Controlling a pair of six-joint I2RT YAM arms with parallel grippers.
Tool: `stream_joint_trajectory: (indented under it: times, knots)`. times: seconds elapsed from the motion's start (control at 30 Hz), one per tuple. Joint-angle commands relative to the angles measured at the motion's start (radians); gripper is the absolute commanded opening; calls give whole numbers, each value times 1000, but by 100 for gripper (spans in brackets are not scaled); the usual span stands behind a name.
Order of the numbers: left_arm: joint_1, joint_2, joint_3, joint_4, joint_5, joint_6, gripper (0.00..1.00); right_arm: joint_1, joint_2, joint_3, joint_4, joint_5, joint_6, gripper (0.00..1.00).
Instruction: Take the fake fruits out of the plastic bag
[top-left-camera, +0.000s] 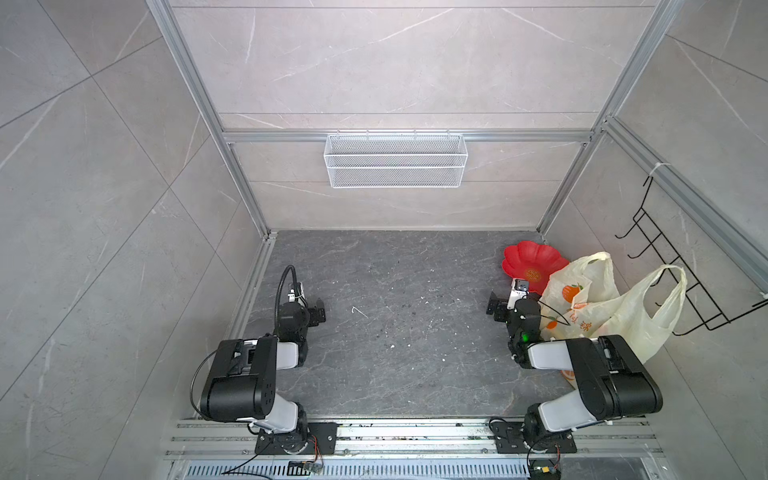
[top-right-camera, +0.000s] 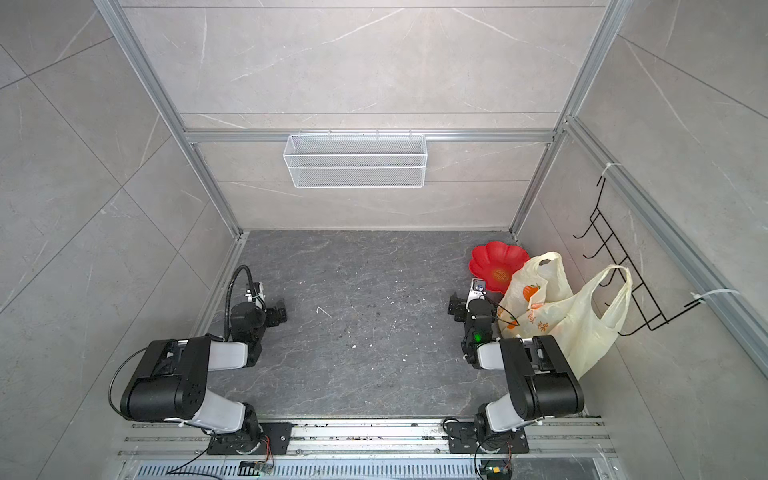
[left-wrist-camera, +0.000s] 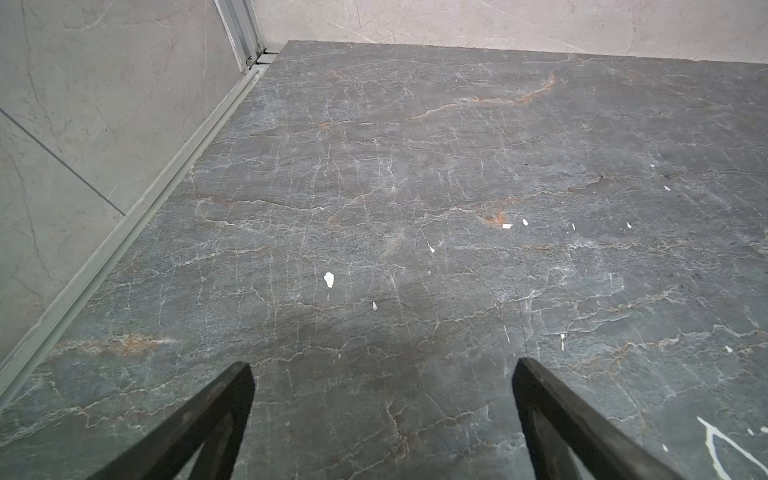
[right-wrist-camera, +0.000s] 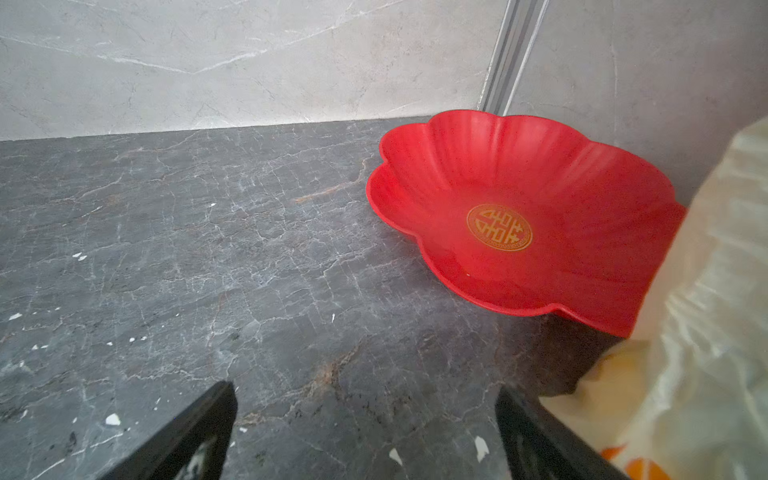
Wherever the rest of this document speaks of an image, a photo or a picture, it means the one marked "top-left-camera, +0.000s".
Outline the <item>red flower-shaped plastic bowl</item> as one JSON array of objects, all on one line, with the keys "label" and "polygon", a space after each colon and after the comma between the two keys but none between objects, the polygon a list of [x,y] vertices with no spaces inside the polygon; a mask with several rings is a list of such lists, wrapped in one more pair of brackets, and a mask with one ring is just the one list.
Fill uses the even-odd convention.
[{"label": "red flower-shaped plastic bowl", "polygon": [[521,241],[504,249],[503,271],[513,279],[529,282],[531,292],[542,295],[550,276],[569,264],[552,246]]}]

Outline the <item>cream plastic bag fruit print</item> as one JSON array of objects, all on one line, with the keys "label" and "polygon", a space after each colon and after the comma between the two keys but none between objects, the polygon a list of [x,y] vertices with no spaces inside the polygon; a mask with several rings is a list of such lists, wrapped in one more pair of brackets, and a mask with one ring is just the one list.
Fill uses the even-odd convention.
[{"label": "cream plastic bag fruit print", "polygon": [[[645,296],[667,271],[675,271],[679,281],[649,314]],[[686,286],[685,272],[662,265],[621,294],[609,253],[580,257],[550,276],[540,299],[541,335],[545,340],[564,340],[618,334],[646,362],[672,335],[683,311]]]}]

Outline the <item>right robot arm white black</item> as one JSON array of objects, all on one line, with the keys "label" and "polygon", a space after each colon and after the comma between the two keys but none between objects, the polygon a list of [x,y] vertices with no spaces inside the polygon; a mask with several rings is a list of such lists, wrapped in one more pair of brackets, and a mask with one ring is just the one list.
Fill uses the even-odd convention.
[{"label": "right robot arm white black", "polygon": [[572,392],[527,409],[521,427],[527,446],[542,451],[575,429],[662,409],[659,386],[622,336],[544,340],[538,299],[522,291],[510,300],[491,294],[486,313],[506,326],[521,368],[570,371],[575,378]]}]

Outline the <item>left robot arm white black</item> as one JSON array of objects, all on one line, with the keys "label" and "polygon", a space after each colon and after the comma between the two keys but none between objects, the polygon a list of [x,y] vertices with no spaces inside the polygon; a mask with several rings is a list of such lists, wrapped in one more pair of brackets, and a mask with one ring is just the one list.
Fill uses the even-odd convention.
[{"label": "left robot arm white black", "polygon": [[305,442],[308,422],[303,407],[277,393],[277,372],[304,365],[308,330],[326,321],[324,303],[301,300],[277,309],[276,330],[257,339],[224,340],[196,406],[220,423],[245,422],[269,434]]}]

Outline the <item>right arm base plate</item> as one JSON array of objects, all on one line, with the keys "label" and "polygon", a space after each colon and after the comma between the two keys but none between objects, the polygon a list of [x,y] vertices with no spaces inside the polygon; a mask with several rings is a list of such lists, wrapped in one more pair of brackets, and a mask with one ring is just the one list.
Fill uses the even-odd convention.
[{"label": "right arm base plate", "polygon": [[577,447],[570,432],[548,432],[524,421],[512,421],[492,417],[488,428],[500,454],[523,454],[528,452],[571,454]]}]

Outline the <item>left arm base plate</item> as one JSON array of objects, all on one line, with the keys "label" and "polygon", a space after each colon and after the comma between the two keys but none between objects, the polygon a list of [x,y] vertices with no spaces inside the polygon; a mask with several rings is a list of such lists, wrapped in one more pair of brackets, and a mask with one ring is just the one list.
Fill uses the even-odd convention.
[{"label": "left arm base plate", "polygon": [[335,452],[339,424],[309,422],[283,434],[261,431],[254,452],[259,455],[331,455]]}]

